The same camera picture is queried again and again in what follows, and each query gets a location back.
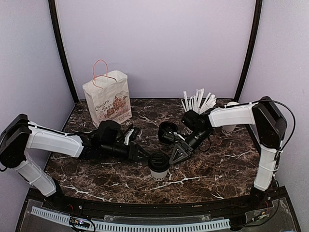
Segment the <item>paper bag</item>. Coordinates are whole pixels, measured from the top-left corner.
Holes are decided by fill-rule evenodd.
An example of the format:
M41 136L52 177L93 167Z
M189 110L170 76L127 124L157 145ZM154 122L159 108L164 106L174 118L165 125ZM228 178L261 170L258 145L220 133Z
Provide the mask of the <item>paper bag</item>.
M95 76L94 68L99 61L106 64L106 74ZM93 124L113 120L119 124L132 117L127 75L120 71L108 72L107 63L100 59L92 69L93 79L83 85Z

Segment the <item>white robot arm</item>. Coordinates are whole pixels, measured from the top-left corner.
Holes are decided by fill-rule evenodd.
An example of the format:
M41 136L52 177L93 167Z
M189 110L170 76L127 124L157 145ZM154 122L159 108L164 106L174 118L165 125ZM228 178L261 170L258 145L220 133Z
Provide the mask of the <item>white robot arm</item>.
M56 193L61 195L57 181L32 160L27 149L58 152L81 159L97 159L104 153L140 161L147 157L147 153L132 142L139 131L131 128L127 135L121 135L120 125L108 120L91 133L69 134L42 127L20 114L0 136L0 162L17 171L45 197Z
M186 112L182 122L193 132L175 144L170 164L190 158L194 150L213 132L213 128L239 124L256 125L261 154L254 187L266 191L278 169L277 157L281 152L287 127L282 113L271 101L271 98L263 97L260 102L209 109L201 115L192 110Z

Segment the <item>marble countertop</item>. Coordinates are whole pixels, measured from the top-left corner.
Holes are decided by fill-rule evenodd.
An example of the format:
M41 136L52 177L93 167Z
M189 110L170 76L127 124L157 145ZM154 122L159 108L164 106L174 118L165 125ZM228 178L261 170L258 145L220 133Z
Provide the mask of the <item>marble countertop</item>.
M222 106L228 100L218 100ZM171 155L173 145L159 142L158 126L163 121L176 123L182 133L189 130L181 123L183 108L180 99L131 99L131 123L141 128L136 142L147 152ZM72 112L64 131L88 132L95 129L86 101L80 101ZM233 135L220 129L211 136L211 148L198 149L191 159L171 166L164 181L151 178L147 163L104 160L81 160L52 153L46 172L57 179L67 196L116 203L196 203L248 195L253 185L259 154L243 126L236 126Z

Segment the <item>purple wall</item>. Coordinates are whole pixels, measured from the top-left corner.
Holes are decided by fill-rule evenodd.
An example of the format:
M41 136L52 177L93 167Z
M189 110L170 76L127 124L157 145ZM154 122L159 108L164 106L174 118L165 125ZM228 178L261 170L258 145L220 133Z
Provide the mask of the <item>purple wall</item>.
M78 96L92 65L128 74L130 95L181 97L205 88L234 97L252 26L254 0L57 1ZM98 66L96 73L105 73Z
M287 187L303 231L309 227L308 12L306 0L264 1L254 55L241 97L242 102L247 102L269 95L295 113L295 136L282 154L277 178ZM287 112L286 115L291 127L291 117Z
M48 1L0 1L0 131L20 113L61 129L72 108ZM47 152L30 154L44 167ZM15 231L28 188L15 171L0 173L1 231Z

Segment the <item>cup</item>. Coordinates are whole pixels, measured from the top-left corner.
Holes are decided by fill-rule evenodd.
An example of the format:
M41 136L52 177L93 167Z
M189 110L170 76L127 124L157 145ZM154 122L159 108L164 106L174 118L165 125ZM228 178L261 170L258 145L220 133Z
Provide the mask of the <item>cup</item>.
M154 153L148 158L151 176L156 181L162 181L169 171L169 156L164 153Z
M238 102L235 102L235 101L231 101L229 102L228 104L226 104L227 106L229 105L239 105ZM229 126L222 126L221 127L221 131L223 134L225 135L231 135L235 129L236 125L229 125Z

